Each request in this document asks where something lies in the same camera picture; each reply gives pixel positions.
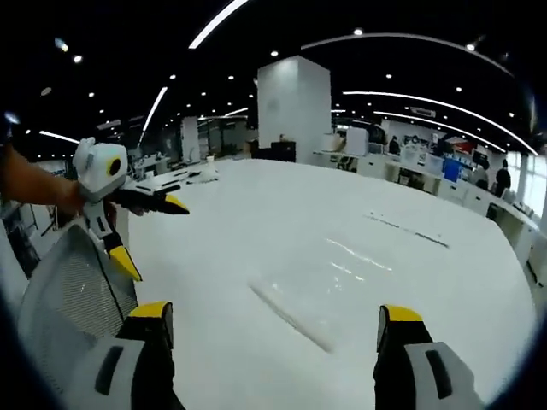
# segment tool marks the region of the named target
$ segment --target curved led light strip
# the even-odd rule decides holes
[[[63,141],[69,141],[70,143],[79,144],[79,141],[77,141],[75,139],[65,137],[65,136],[59,135],[59,134],[54,134],[53,132],[40,131],[39,134],[45,135],[46,137],[53,137],[53,138],[57,138],[57,139],[62,139]]]
[[[248,110],[248,108],[236,109],[235,111],[232,111],[231,113],[225,114],[224,116],[225,117],[231,117],[232,115],[235,115],[235,114],[244,113],[247,110]]]
[[[142,132],[142,134],[140,134],[140,139],[139,139],[139,141],[138,141],[137,146],[139,146],[140,143],[143,141],[144,133],[145,133],[146,130],[148,129],[148,125],[149,125],[149,123],[150,123],[150,120],[152,119],[152,115],[154,115],[157,106],[160,105],[160,101],[162,100],[163,95],[167,92],[167,90],[168,90],[167,87],[163,87],[163,88],[160,90],[160,92],[158,93],[158,95],[157,95],[157,97],[156,97],[156,100],[154,101],[154,105],[152,105],[152,109],[151,109],[150,112],[148,113],[148,118],[146,119],[146,122],[144,123],[143,132]]]
[[[457,107],[456,105],[452,105],[452,104],[448,104],[447,102],[441,102],[441,101],[437,101],[437,100],[432,100],[430,98],[424,98],[424,97],[416,97],[416,96],[407,96],[406,94],[396,94],[394,92],[376,92],[376,91],[346,91],[344,93],[345,96],[354,96],[354,95],[363,95],[363,96],[384,96],[384,97],[400,97],[400,98],[408,98],[410,100],[416,100],[416,101],[423,101],[425,103],[432,103],[432,104],[438,104],[438,105],[442,105],[444,107],[448,107],[448,108],[453,108],[453,109],[457,109],[458,111],[461,111],[465,114],[469,114],[469,115],[472,115],[473,117],[475,118],[478,118],[480,120],[483,120],[485,122],[487,122],[488,124],[491,124],[493,126],[495,126],[497,129],[505,132],[506,134],[509,134],[511,137],[513,137],[514,139],[516,139],[519,143],[521,143],[522,145],[524,145],[525,147],[528,148],[528,150],[530,152],[532,152],[535,156],[539,155],[538,152],[533,149],[530,145],[528,145],[522,138],[518,137],[516,134],[512,133],[510,130],[508,130],[507,128],[503,127],[503,126],[500,126],[498,123],[492,121],[492,120],[489,120],[487,119],[486,117],[483,117],[482,115],[480,114],[477,114],[477,113],[474,113],[473,111],[469,111],[468,109],[464,109],[464,108],[461,108],[461,107]]]
[[[469,137],[473,137],[475,139],[478,139],[479,141],[482,141],[483,143],[485,144],[488,144],[488,145],[491,145],[492,147],[494,148],[497,148],[499,149],[501,152],[503,152],[505,154],[505,149],[501,148],[501,147],[498,147],[497,145],[495,145],[494,143],[491,143],[490,141],[486,141],[484,138],[481,138],[481,137],[478,137],[476,136],[475,134],[472,134],[471,132],[467,132],[467,131],[463,131],[459,128],[456,128],[455,126],[447,126],[446,124],[443,124],[442,122],[437,122],[437,121],[431,121],[431,120],[426,120],[424,118],[420,118],[420,117],[414,117],[412,115],[403,115],[403,114],[395,114],[395,113],[386,113],[384,111],[374,111],[375,114],[378,114],[378,115],[391,115],[393,117],[401,117],[401,118],[407,118],[409,120],[418,120],[418,121],[424,121],[424,122],[428,122],[429,124],[435,124],[436,126],[443,126],[445,128],[450,128],[451,130],[454,130],[454,131],[458,131],[458,132],[461,132],[462,134],[467,134]]]
[[[233,2],[228,4],[219,14],[216,15],[213,20],[211,20],[211,22],[207,26],[205,26],[202,32],[200,32],[197,37],[194,38],[194,41],[191,42],[190,47],[188,48],[194,50],[199,47],[199,44],[201,44],[209,36],[209,34],[212,33],[215,28],[220,25],[220,23],[222,23],[222,21],[230,17],[232,13],[234,13],[237,9],[239,9],[248,1],[249,0],[233,0]]]
[[[418,34],[408,34],[405,32],[371,32],[367,34],[362,34],[361,36],[350,35],[350,36],[329,38],[327,40],[321,40],[316,43],[303,45],[302,47],[300,47],[300,50],[313,49],[314,47],[319,47],[320,45],[337,43],[338,41],[357,40],[359,38],[413,38],[414,40],[422,40],[422,41],[428,41],[430,43],[447,45],[449,47],[452,47],[453,49],[458,49],[461,51],[465,51],[466,53],[473,54],[474,56],[477,56],[478,58],[484,60],[485,62],[488,62],[491,65],[495,66],[496,68],[499,68],[507,75],[510,75],[513,78],[515,77],[507,68],[502,66],[499,62],[496,62],[492,60],[491,58],[488,58],[487,56],[483,56],[482,54],[476,53],[474,51],[470,51],[463,45],[451,43],[450,41],[440,40],[435,37],[421,36]]]

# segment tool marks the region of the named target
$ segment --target yellow robot finger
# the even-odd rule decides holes
[[[123,245],[109,250],[109,257],[114,262],[114,265],[118,270],[128,275],[135,282],[142,282],[142,276],[140,276],[135,263],[129,255],[129,252]]]

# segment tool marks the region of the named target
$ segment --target white robot part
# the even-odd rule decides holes
[[[123,145],[95,143],[83,139],[73,159],[82,194],[92,203],[124,185],[127,176],[127,151]]]

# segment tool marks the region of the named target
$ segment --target conference table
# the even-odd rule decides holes
[[[219,181],[172,192],[189,215],[129,215],[138,301],[174,305],[174,391],[186,408],[374,409],[386,303],[422,316],[485,403],[515,375],[537,318],[491,220],[324,167],[216,166]]]

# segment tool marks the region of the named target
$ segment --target office desk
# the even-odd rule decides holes
[[[186,408],[374,409],[383,303],[419,312],[473,371],[483,401],[511,379],[536,318],[492,221],[353,173],[277,161],[216,165],[221,180],[174,192],[190,215],[129,216],[144,278],[139,302],[174,303],[174,390]],[[284,291],[283,309],[316,326],[331,352],[250,284]]]

